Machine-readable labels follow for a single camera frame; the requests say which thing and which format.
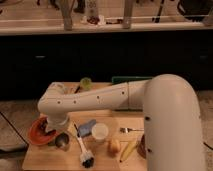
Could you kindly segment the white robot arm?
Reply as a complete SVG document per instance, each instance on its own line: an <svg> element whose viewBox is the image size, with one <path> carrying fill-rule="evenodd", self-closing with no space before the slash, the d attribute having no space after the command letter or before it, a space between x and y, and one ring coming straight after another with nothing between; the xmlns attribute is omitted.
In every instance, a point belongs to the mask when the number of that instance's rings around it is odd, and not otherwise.
<svg viewBox="0 0 213 171"><path fill-rule="evenodd" d="M64 84L53 82L38 102L50 128L63 128L69 112L140 110L148 171L205 171L199 102L184 78L162 74L77 94L64 90Z"/></svg>

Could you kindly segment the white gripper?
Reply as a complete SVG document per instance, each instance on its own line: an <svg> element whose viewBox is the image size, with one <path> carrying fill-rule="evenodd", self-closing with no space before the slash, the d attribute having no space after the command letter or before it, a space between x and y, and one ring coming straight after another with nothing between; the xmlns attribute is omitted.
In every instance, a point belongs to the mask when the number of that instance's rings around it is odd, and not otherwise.
<svg viewBox="0 0 213 171"><path fill-rule="evenodd" d="M45 128L46 132L50 132L53 130L56 131L64 131L69 126L69 117L61 116L61 117L47 117L47 126Z"/></svg>

